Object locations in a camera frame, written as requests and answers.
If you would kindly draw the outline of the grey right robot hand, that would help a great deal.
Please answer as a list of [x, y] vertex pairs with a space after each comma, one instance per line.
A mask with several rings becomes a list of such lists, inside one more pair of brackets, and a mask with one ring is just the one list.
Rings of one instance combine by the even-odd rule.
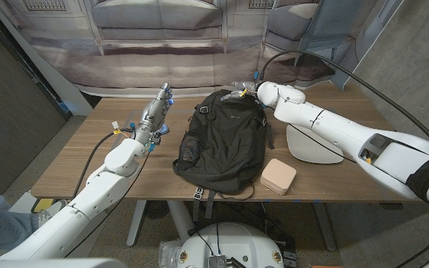
[[258, 104], [261, 103], [261, 101], [257, 97], [257, 88], [258, 84], [256, 82], [251, 81], [241, 81], [241, 82], [232, 82], [231, 86], [235, 89], [231, 91], [230, 93], [224, 95], [220, 98], [221, 101], [227, 101], [230, 99], [243, 99], [247, 98], [248, 96], [251, 96], [254, 98], [254, 101]]

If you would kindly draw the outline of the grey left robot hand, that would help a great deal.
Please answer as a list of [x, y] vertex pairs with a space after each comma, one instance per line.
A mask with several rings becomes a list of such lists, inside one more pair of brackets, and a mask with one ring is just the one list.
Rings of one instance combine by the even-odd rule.
[[135, 140], [147, 146], [153, 134], [162, 128], [172, 100], [172, 90], [169, 83], [164, 83], [158, 95], [143, 109], [140, 122], [135, 132]]

